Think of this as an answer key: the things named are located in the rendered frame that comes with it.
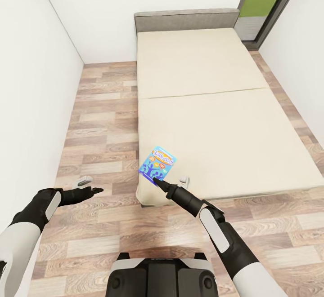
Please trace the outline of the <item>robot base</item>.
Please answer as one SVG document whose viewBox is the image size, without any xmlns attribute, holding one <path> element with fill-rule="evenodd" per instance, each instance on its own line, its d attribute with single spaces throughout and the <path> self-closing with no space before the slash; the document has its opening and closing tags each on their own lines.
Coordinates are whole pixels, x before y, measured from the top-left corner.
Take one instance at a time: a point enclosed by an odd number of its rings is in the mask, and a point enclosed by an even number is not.
<svg viewBox="0 0 324 297">
<path fill-rule="evenodd" d="M 212 264 L 204 253 L 190 258 L 136 258 L 120 253 L 105 297 L 219 297 Z"/>
</svg>

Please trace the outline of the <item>board game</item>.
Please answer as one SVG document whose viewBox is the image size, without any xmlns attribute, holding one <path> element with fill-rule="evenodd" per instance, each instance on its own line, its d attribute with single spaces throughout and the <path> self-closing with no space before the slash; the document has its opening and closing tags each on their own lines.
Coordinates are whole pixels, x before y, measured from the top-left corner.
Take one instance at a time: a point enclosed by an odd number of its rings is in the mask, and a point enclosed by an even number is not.
<svg viewBox="0 0 324 297">
<path fill-rule="evenodd" d="M 155 177 L 163 181 L 177 160 L 174 155 L 170 154 L 161 146 L 156 145 L 138 172 L 158 187 L 158 184 L 153 178 Z"/>
</svg>

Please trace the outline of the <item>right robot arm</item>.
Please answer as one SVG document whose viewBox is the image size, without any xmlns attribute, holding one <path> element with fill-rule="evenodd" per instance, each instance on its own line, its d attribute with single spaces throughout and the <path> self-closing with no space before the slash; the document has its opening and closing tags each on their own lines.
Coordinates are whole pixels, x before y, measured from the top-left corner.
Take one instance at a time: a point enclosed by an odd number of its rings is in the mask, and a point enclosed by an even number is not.
<svg viewBox="0 0 324 297">
<path fill-rule="evenodd" d="M 182 183 L 170 185 L 155 177 L 153 180 L 167 193 L 167 199 L 175 201 L 194 217 L 197 216 L 203 204 L 208 205 L 201 210 L 200 220 L 240 297 L 288 297 L 232 225 L 225 222 L 224 212 L 187 191 L 190 177 L 181 176 L 180 182 Z"/>
</svg>

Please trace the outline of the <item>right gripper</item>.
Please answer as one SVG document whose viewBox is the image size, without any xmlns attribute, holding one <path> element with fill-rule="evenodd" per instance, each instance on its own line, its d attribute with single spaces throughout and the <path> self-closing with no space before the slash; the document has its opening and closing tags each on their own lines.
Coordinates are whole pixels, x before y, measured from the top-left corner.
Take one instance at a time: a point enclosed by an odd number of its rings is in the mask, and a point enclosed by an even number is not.
<svg viewBox="0 0 324 297">
<path fill-rule="evenodd" d="M 161 181 L 155 177 L 153 178 L 153 180 L 165 193 L 167 193 L 167 199 L 175 201 L 184 210 L 187 209 L 191 199 L 194 197 L 194 194 L 182 187 L 178 187 L 178 184 L 169 185 L 168 183 Z"/>
</svg>

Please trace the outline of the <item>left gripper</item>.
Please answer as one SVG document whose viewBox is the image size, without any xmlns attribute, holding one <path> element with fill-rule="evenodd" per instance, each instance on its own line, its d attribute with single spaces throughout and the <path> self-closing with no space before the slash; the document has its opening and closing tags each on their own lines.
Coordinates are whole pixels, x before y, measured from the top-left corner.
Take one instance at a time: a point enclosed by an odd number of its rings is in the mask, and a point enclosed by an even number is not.
<svg viewBox="0 0 324 297">
<path fill-rule="evenodd" d="M 101 193 L 104 191 L 103 188 L 93 188 L 91 189 L 91 186 L 88 186 L 83 189 L 75 189 L 70 190 L 72 192 L 73 198 L 70 204 L 74 205 L 77 203 L 80 203 L 84 200 L 90 199 L 94 196 L 94 194 Z"/>
</svg>

